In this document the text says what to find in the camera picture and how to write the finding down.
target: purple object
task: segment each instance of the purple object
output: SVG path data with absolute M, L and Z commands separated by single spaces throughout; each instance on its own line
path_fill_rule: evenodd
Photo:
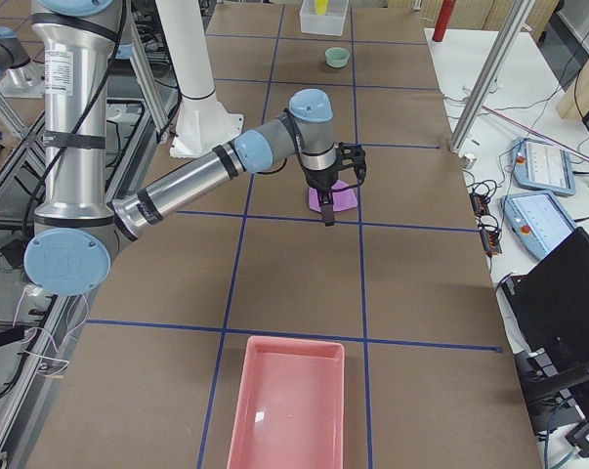
M 342 189 L 346 188 L 347 186 L 348 184 L 344 181 L 338 181 L 331 189 Z M 310 208 L 314 210 L 314 212 L 320 211 L 320 205 L 317 201 L 317 191 L 315 189 L 310 188 L 309 204 Z M 351 208 L 356 208 L 357 204 L 357 196 L 355 195 L 355 191 L 352 189 L 333 193 L 333 211 L 335 212 L 343 212 L 345 210 L 350 210 Z

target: small bowl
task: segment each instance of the small bowl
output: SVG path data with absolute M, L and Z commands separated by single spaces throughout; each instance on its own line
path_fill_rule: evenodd
M 349 62 L 351 53 L 343 47 L 331 47 L 324 51 L 326 64 L 332 68 L 343 68 Z

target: black monitor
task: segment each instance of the black monitor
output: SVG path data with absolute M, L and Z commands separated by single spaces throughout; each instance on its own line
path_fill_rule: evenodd
M 532 351 L 559 371 L 589 362 L 589 235 L 578 228 L 514 286 L 513 309 Z M 589 422 L 589 381 L 570 388 Z

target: pink tray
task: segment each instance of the pink tray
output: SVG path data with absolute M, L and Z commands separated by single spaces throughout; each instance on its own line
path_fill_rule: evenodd
M 250 337 L 228 469 L 342 469 L 344 347 Z

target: red cylinder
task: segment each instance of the red cylinder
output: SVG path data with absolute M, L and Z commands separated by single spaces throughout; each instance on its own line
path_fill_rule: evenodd
M 435 25 L 435 32 L 433 33 L 433 40 L 435 42 L 442 42 L 443 35 L 446 33 L 448 22 L 452 16 L 452 10 L 456 0 L 443 0 L 442 9 L 438 16 L 438 22 Z

